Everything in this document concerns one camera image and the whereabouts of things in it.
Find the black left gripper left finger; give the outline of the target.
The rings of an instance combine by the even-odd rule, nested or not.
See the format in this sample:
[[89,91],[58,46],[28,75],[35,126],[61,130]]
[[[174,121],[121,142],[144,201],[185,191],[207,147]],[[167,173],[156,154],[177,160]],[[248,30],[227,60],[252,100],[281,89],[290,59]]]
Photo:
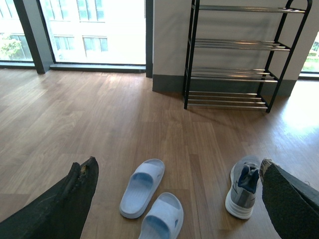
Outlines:
[[74,162],[64,178],[0,224],[2,239],[78,239],[95,194],[95,157]]

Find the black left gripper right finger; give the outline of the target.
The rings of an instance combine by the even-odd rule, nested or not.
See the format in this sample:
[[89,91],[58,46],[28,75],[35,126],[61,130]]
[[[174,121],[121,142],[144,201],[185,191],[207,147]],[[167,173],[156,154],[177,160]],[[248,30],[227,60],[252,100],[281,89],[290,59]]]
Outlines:
[[262,199],[271,222],[283,239],[319,237],[319,192],[270,159],[260,166]]

